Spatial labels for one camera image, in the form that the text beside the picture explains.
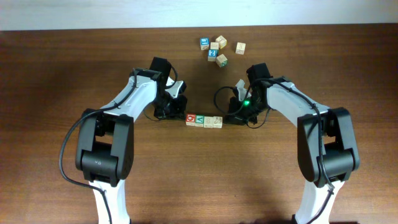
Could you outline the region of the wooden block with animal drawing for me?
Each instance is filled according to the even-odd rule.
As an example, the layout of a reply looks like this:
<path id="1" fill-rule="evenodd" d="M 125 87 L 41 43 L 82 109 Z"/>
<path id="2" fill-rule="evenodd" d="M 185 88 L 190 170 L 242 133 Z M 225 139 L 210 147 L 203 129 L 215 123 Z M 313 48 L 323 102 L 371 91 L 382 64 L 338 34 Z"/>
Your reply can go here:
<path id="1" fill-rule="evenodd" d="M 222 128 L 223 126 L 223 118 L 221 116 L 213 117 L 213 128 Z"/>

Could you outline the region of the wooden block number 8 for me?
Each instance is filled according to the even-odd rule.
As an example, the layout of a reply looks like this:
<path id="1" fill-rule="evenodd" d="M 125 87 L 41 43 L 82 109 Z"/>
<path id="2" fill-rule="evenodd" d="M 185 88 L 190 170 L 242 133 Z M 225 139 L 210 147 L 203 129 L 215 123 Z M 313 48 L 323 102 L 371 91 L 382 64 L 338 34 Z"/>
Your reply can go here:
<path id="1" fill-rule="evenodd" d="M 205 116 L 203 125 L 205 128 L 213 128 L 213 117 Z"/>

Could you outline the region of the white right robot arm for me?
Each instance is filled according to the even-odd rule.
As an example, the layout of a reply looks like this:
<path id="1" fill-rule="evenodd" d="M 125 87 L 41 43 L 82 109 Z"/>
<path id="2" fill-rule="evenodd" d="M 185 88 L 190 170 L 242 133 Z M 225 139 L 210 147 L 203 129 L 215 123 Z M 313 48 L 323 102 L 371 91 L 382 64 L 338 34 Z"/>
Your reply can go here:
<path id="1" fill-rule="evenodd" d="M 249 86 L 232 87 L 224 122 L 253 124 L 260 113 L 278 111 L 297 128 L 297 160 L 305 179 L 293 223 L 328 223 L 337 193 L 360 165 L 351 115 L 346 108 L 317 103 L 285 77 L 270 75 L 265 63 L 247 69 Z"/>

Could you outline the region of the wooden block red Q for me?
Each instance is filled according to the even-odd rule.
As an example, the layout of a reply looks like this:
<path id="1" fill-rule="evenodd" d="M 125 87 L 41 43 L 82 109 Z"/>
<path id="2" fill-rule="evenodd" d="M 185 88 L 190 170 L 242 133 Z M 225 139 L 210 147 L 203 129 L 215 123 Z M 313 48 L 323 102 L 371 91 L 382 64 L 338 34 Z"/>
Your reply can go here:
<path id="1" fill-rule="evenodd" d="M 196 114 L 187 114 L 185 123 L 187 126 L 195 126 L 196 125 Z"/>

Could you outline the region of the wooden block green V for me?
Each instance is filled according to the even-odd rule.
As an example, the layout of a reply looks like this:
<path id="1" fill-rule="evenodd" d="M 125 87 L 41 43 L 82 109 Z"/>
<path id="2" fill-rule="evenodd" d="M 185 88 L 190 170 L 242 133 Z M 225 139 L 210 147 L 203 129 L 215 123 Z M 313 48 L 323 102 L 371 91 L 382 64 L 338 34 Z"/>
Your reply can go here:
<path id="1" fill-rule="evenodd" d="M 204 127 L 205 116 L 197 114 L 195 117 L 195 126 L 196 127 Z"/>

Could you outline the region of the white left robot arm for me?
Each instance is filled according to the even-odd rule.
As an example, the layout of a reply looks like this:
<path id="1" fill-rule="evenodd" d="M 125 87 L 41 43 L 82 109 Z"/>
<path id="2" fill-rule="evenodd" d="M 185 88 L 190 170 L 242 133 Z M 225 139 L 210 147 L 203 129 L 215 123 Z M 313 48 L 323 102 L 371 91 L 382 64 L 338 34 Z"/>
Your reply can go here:
<path id="1" fill-rule="evenodd" d="M 165 58 L 155 57 L 148 69 L 134 69 L 127 85 L 113 101 L 83 112 L 75 165 L 89 182 L 100 223 L 130 223 L 125 180 L 134 160 L 134 122 L 147 105 L 158 120 L 184 119 L 186 84 L 171 79 L 174 70 Z"/>

